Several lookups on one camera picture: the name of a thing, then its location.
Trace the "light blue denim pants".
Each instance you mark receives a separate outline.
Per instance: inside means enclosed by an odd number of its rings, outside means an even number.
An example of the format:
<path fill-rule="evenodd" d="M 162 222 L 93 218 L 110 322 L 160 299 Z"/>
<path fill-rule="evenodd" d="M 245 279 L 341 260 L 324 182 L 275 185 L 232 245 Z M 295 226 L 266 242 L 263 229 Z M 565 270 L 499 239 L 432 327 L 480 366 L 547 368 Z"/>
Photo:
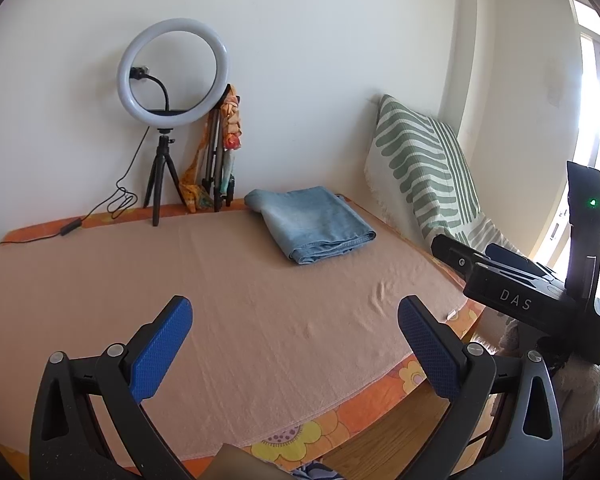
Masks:
<path fill-rule="evenodd" d="M 260 214 L 283 254 L 300 266 L 343 256 L 377 236 L 342 197 L 324 186 L 285 193 L 253 190 L 245 204 Z"/>

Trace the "orange floral scarf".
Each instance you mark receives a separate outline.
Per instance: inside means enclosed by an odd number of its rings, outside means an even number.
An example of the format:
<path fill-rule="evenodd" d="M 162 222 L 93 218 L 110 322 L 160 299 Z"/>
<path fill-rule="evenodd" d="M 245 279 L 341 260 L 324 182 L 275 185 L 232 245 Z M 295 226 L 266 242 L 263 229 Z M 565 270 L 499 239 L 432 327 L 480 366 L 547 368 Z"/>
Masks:
<path fill-rule="evenodd" d="M 235 158 L 242 147 L 239 105 L 240 96 L 228 84 L 222 98 L 207 114 L 194 159 L 178 185 L 189 212 L 218 212 L 234 200 Z"/>

